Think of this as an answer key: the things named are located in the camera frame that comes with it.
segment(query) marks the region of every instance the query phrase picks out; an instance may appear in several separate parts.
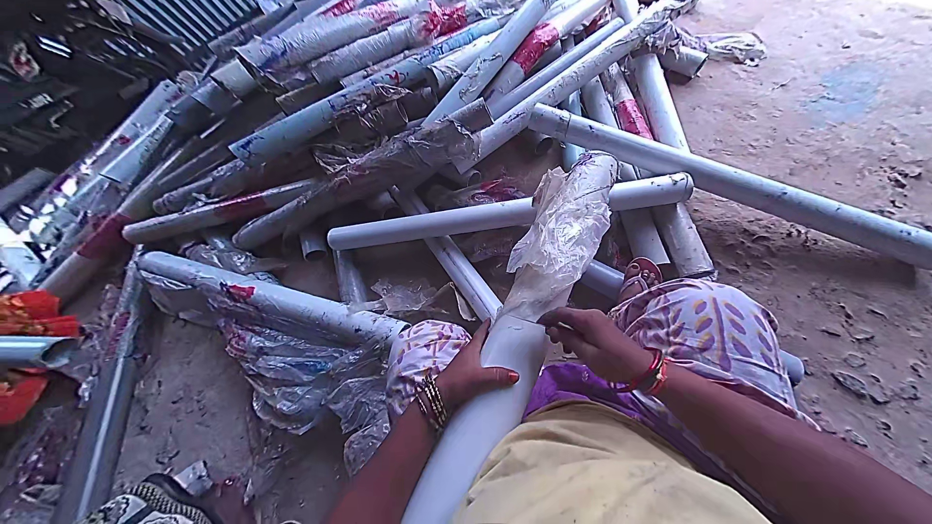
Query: crumpled plastic bag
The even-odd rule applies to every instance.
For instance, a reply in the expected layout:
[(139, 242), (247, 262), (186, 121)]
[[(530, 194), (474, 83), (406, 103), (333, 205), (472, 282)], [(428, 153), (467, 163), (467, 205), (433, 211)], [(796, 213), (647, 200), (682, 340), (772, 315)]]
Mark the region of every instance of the crumpled plastic bag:
[(699, 49), (712, 60), (756, 66), (767, 58), (767, 46), (754, 33), (690, 34), (668, 21), (656, 33), (645, 39), (645, 46), (655, 50), (676, 49), (679, 46)]
[(500, 316), (530, 322), (559, 301), (583, 275), (609, 230), (609, 189), (618, 161), (608, 153), (583, 153), (569, 174), (550, 170), (534, 193), (537, 216), (508, 260), (514, 286)]

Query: pile of pipes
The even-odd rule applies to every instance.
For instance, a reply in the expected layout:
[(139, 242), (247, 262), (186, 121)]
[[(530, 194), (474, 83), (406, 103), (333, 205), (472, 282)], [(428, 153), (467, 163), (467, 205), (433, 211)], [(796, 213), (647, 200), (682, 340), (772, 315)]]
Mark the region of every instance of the pile of pipes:
[[(516, 387), (458, 413), (425, 468), (405, 519), (443, 521), (520, 420), (546, 343), (535, 315), (565, 304), (577, 281), (617, 297), (622, 273), (592, 260), (609, 223), (631, 255), (671, 275), (715, 278), (683, 204), (698, 187), (932, 269), (930, 232), (690, 152), (665, 68), (692, 78), (708, 58), (753, 65), (764, 56), (752, 34), (674, 25), (695, 2), (287, 4), (211, 43), (208, 70), (163, 82), (27, 206), (34, 234), (57, 247), (19, 278), (67, 300), (144, 244), (127, 278), (138, 273), (162, 310), (221, 329), (253, 383), (256, 412), (301, 432), (320, 406), (352, 404), (352, 388), (334, 400), (340, 384), (377, 380), (406, 327), (350, 306), (367, 299), (352, 250), (424, 240), (475, 316), (496, 319), (484, 363), (521, 372)], [(562, 169), (533, 199), (506, 191), (424, 202), (432, 186), (494, 178), (477, 164), (519, 133), (538, 152), (565, 145)], [(58, 199), (66, 187), (70, 198)], [(366, 215), (348, 212), (358, 205), (383, 219), (354, 223)], [(450, 236), (515, 226), (530, 230), (512, 251), (517, 277), (502, 304)], [(307, 256), (328, 244), (343, 303), (281, 285), (269, 273), (275, 262), (251, 253), (280, 241)], [(326, 370), (319, 377), (272, 371), (308, 352)], [(348, 415), (358, 423), (344, 429), (368, 430), (359, 440), (371, 455), (388, 423), (371, 394), (378, 384), (366, 384), (356, 395), (364, 409)], [(100, 502), (92, 492), (69, 517)]]

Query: dusty ground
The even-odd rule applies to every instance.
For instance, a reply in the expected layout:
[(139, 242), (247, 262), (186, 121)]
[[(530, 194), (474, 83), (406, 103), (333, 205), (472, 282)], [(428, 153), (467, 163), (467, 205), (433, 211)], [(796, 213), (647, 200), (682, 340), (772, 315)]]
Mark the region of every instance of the dusty ground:
[[(703, 0), (683, 24), (697, 33), (754, 31), (770, 51), (759, 67), (710, 62), (673, 88), (694, 152), (932, 228), (932, 2)], [(486, 178), (504, 173), (530, 191), (556, 158), (513, 147), (481, 167)], [(932, 491), (929, 273), (702, 191), (689, 207), (720, 281), (767, 306), (783, 348), (806, 360), (810, 376), (797, 389), (806, 412)], [(445, 283), (421, 242), (358, 255), (369, 283), (387, 275)], [(500, 261), (477, 267), (507, 292)], [(295, 264), (285, 281), (337, 297), (329, 262)], [(572, 300), (608, 305), (582, 289)], [(158, 360), (137, 390), (118, 484), (196, 459), (217, 478), (249, 474), (257, 438), (238, 365), (216, 333), (157, 323)], [(863, 391), (842, 387), (837, 372)], [(264, 521), (310, 524), (347, 478), (336, 420), (288, 447), (258, 506)]]

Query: leg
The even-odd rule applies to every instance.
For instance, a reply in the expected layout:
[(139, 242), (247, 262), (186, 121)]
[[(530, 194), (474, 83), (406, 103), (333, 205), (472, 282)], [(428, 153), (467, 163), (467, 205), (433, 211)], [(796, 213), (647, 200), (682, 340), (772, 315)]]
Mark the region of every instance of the leg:
[(436, 377), (472, 339), (461, 326), (426, 320), (403, 331), (391, 345), (386, 402), (392, 420), (414, 400), (414, 387), (427, 374)]

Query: patterned fabric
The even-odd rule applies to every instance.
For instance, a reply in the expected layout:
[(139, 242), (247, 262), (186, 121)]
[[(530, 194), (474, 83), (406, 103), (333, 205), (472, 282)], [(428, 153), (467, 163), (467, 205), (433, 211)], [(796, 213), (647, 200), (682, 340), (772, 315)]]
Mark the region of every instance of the patterned fabric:
[(406, 329), (391, 344), (385, 398), (394, 421), (414, 400), (415, 385), (427, 373), (436, 377), (469, 343), (470, 334), (449, 322), (425, 320)]
[[(787, 370), (779, 356), (776, 319), (742, 291), (720, 283), (680, 279), (660, 283), (626, 300), (610, 311), (609, 317), (641, 347), (662, 350), (677, 365), (819, 429), (796, 408)], [(391, 385), (398, 382), (396, 370), (409, 370), (409, 375), (416, 376), (423, 376), (428, 368), (439, 373), (469, 341), (465, 330), (453, 324), (427, 321), (410, 331), (416, 329), (415, 336), (403, 334), (396, 343), (400, 344), (398, 360), (392, 359), (389, 369), (389, 398), (398, 400), (392, 405), (398, 414), (404, 411), (414, 391), (399, 389), (392, 394)], [(567, 400), (591, 400), (641, 422), (688, 458), (698, 471), (731, 485), (765, 514), (774, 516), (753, 490), (702, 449), (698, 438), (663, 403), (641, 392), (616, 393), (585, 365), (546, 366), (531, 392), (525, 417)]]

